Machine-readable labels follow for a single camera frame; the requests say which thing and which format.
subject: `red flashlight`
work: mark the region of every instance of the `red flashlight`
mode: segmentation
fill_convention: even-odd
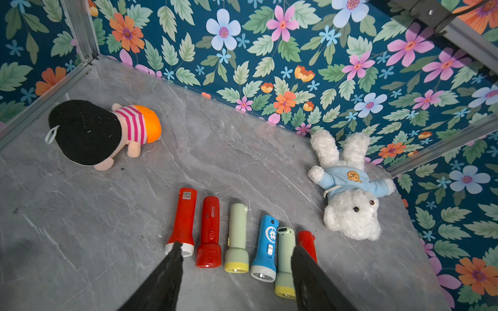
[[[301,231],[297,234],[297,245],[302,246],[310,254],[311,258],[318,263],[314,241],[315,236],[309,231]]]
[[[192,229],[194,227],[195,201],[197,190],[190,188],[180,189],[178,207],[176,208],[175,225],[173,233],[169,237],[164,249],[166,255],[173,249],[173,243],[182,243],[182,256],[189,257],[194,253],[194,239]]]
[[[197,249],[197,268],[221,266],[220,201],[217,197],[206,197],[202,206],[201,246]]]

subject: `cartoon face patch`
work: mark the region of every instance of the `cartoon face patch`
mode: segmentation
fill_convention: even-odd
[[[361,183],[362,181],[360,180],[360,176],[358,175],[357,172],[355,171],[349,171],[348,172],[348,179],[354,182]]]

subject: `light green flashlight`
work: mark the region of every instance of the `light green flashlight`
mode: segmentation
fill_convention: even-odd
[[[246,273],[249,271],[249,254],[246,251],[247,214],[248,207],[242,203],[235,203],[230,209],[229,248],[225,253],[225,271],[229,273]]]
[[[296,247],[296,235],[289,227],[280,227],[278,230],[278,273],[275,279],[275,294],[280,297],[296,299],[294,280],[290,258],[294,247]]]

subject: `flashlight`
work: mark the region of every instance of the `flashlight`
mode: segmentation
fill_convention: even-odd
[[[275,294],[280,297],[296,299],[294,280],[290,258],[296,247],[294,230],[289,227],[280,227],[278,230],[278,273],[275,279]]]
[[[277,241],[278,221],[268,215],[261,219],[256,258],[252,262],[250,274],[263,282],[275,282],[275,242]]]
[[[315,236],[309,231],[301,231],[297,234],[297,245],[302,246],[310,254],[311,258],[318,263],[314,241]]]
[[[248,207],[235,203],[230,208],[228,250],[225,253],[225,271],[246,273],[249,271],[249,254],[246,251],[246,223]]]
[[[194,226],[196,199],[197,190],[190,188],[180,189],[173,233],[169,237],[164,249],[166,255],[173,249],[173,243],[175,241],[182,243],[182,257],[189,257],[194,253],[192,228]]]
[[[197,268],[221,266],[220,201],[217,197],[206,197],[202,206],[201,246],[197,249]]]

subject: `plush toy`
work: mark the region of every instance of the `plush toy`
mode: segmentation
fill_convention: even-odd
[[[143,144],[161,138],[159,118],[149,108],[114,104],[112,110],[87,101],[63,102],[50,112],[45,141],[55,139],[69,160],[103,171],[125,145],[128,156],[136,158]]]
[[[343,159],[339,160],[336,141],[328,131],[320,130],[311,135],[311,146],[320,166],[313,166],[308,176],[325,190],[324,197],[328,200],[323,216],[325,225],[356,240],[378,239],[377,198],[395,189],[391,179],[371,181],[364,171],[369,144],[370,138],[363,133],[349,135]]]

